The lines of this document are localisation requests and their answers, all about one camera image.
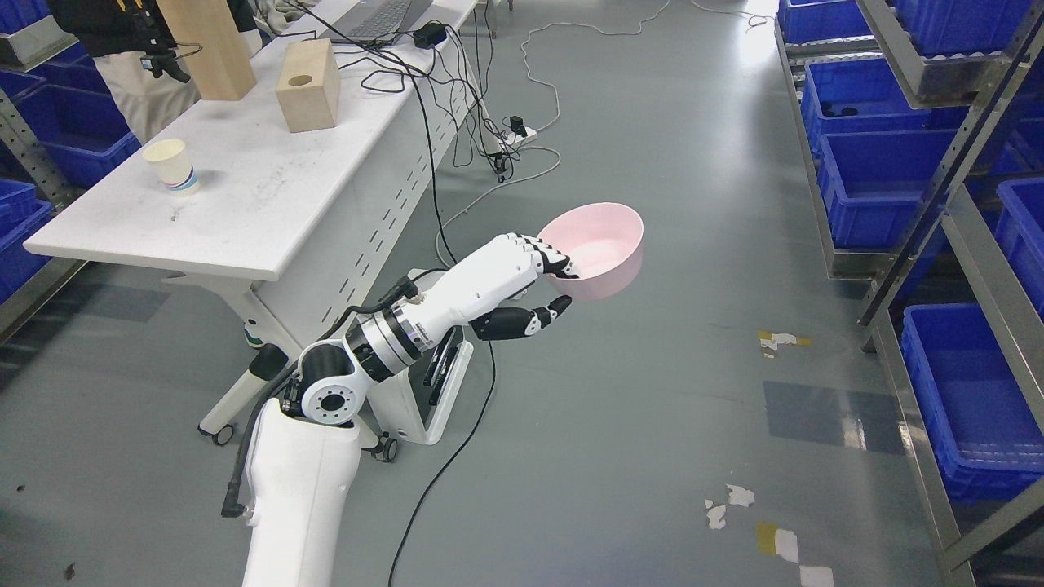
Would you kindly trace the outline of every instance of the white stand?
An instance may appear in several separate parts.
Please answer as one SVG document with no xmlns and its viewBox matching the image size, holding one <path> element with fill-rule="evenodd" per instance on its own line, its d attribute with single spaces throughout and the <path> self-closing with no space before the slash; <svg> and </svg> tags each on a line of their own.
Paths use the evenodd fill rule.
<svg viewBox="0 0 1044 587">
<path fill-rule="evenodd" d="M 460 383 L 464 381 L 474 350 L 468 341 L 461 342 L 457 347 L 456 357 L 453 358 L 449 374 L 443 383 L 438 405 L 428 418 L 427 426 L 421 420 L 413 388 L 409 383 L 408 369 L 371 390 L 366 399 L 381 429 L 402 441 L 424 445 L 438 442 L 450 419 L 450 412 L 453 410 L 453 403 L 456 402 Z"/>
</svg>

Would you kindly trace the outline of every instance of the person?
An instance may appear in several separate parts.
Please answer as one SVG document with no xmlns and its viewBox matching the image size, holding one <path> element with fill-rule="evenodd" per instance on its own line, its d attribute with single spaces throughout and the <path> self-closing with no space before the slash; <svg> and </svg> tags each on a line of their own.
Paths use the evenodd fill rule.
<svg viewBox="0 0 1044 587">
<path fill-rule="evenodd" d="M 261 34 L 247 0 L 228 0 L 236 28 L 251 55 L 261 49 Z M 57 25 L 76 37 L 105 80 L 116 107 L 142 144 L 199 99 L 194 84 L 182 84 L 167 74 L 156 78 L 142 68 L 145 42 L 117 0 L 47 0 Z M 128 5 L 134 0 L 125 0 Z M 169 29 L 158 19 L 160 30 Z"/>
</svg>

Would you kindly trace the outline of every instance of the metal shelving rack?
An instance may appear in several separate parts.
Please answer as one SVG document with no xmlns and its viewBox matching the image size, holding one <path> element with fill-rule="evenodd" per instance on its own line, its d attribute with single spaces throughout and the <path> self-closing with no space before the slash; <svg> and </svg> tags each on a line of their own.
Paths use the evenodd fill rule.
<svg viewBox="0 0 1044 587">
<path fill-rule="evenodd" d="M 910 466 L 919 482 L 945 584 L 950 587 L 1044 585 L 1041 560 L 1005 554 L 1044 526 L 1044 479 L 972 530 L 962 532 L 943 486 L 894 322 L 894 310 L 898 309 L 894 302 L 899 288 L 930 237 L 943 230 L 1038 425 L 1044 430 L 1044 323 L 965 187 L 969 174 L 989 168 L 994 157 L 991 154 L 996 152 L 994 147 L 1006 140 L 1018 116 L 1018 108 L 1009 107 L 1021 99 L 1019 92 L 1027 74 L 1038 61 L 1044 67 L 1044 60 L 1038 60 L 1044 49 L 1044 0 L 1035 0 L 1003 52 L 938 60 L 918 54 L 884 0 L 856 2 L 912 107 L 971 103 L 968 117 L 932 177 L 902 244 L 875 259 L 883 264 L 878 265 L 870 281 L 859 319 L 870 332 L 868 350 L 876 350 L 899 399 L 908 431 Z M 814 169 L 809 167 L 809 173 L 814 177 Z M 823 203 L 814 191 L 816 215 L 822 216 Z M 829 238 L 829 229 L 824 238 Z M 824 242 L 827 251 L 827 240 Z"/>
<path fill-rule="evenodd" d="M 0 67 L 28 71 L 76 43 L 47 16 L 10 34 L 0 33 Z"/>
<path fill-rule="evenodd" d="M 21 34 L 32 26 L 35 25 L 15 34 Z M 50 29 L 41 28 L 41 30 L 46 32 Z M 69 43 L 63 36 L 64 32 L 61 36 L 52 36 L 50 42 L 47 41 L 48 38 L 38 36 L 37 41 L 41 48 L 32 53 L 31 58 L 39 60 L 33 65 L 39 65 L 67 48 Z M 0 53 L 3 53 L 2 49 L 3 44 L 0 43 Z M 3 146 L 0 148 L 10 150 L 26 174 L 37 184 L 37 192 L 49 199 L 56 211 L 63 210 L 82 192 L 66 182 L 65 177 L 54 166 L 32 130 L 3 90 L 0 90 L 0 140 L 3 141 Z M 7 341 L 32 318 L 85 264 L 84 261 L 71 259 L 51 259 L 18 291 L 0 304 L 0 344 Z"/>
<path fill-rule="evenodd" d="M 783 32 L 780 30 L 779 23 L 777 23 L 776 44 L 779 49 L 783 69 L 790 74 L 791 83 L 787 84 L 787 88 L 790 91 L 790 104 L 793 107 L 793 117 L 798 124 L 801 151 L 805 157 L 805 171 L 808 175 L 808 185 L 812 194 L 812 209 L 815 211 L 820 244 L 823 248 L 823 258 L 827 267 L 827 275 L 835 279 L 870 279 L 892 260 L 889 253 L 887 251 L 834 248 L 833 237 L 830 235 L 830 226 L 827 224 L 826 205 L 820 195 L 820 187 L 815 181 L 815 164 L 812 161 L 811 150 L 809 149 L 808 137 L 804 132 L 805 124 L 801 118 L 798 86 L 803 86 L 804 84 L 804 68 L 808 63 L 824 60 L 881 56 L 877 41 L 873 37 L 858 37 L 787 45 L 783 41 Z"/>
</svg>

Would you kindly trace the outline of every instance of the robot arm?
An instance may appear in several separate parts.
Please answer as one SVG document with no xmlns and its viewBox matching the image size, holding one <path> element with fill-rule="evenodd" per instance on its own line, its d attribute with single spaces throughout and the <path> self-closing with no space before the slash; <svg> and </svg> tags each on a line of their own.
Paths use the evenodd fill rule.
<svg viewBox="0 0 1044 587">
<path fill-rule="evenodd" d="M 366 392 L 407 369 L 451 328 L 471 325 L 479 338 L 530 336 L 569 306 L 498 308 L 541 275 L 575 278 L 569 257 L 539 239 L 500 235 L 462 259 L 425 291 L 361 316 L 342 338 L 301 354 L 300 398 L 269 399 L 246 459 L 254 526 L 244 587 L 330 584 L 345 497 L 363 448 L 353 419 Z"/>
</svg>

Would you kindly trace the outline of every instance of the paper cup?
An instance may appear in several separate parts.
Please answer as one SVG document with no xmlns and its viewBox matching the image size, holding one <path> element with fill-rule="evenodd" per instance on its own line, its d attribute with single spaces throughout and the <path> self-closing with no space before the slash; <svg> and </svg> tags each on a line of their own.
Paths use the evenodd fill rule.
<svg viewBox="0 0 1044 587">
<path fill-rule="evenodd" d="M 160 141 L 145 147 L 141 156 L 148 161 L 152 171 L 171 193 L 188 195 L 199 189 L 199 179 L 185 151 L 185 141 L 180 139 Z"/>
</svg>

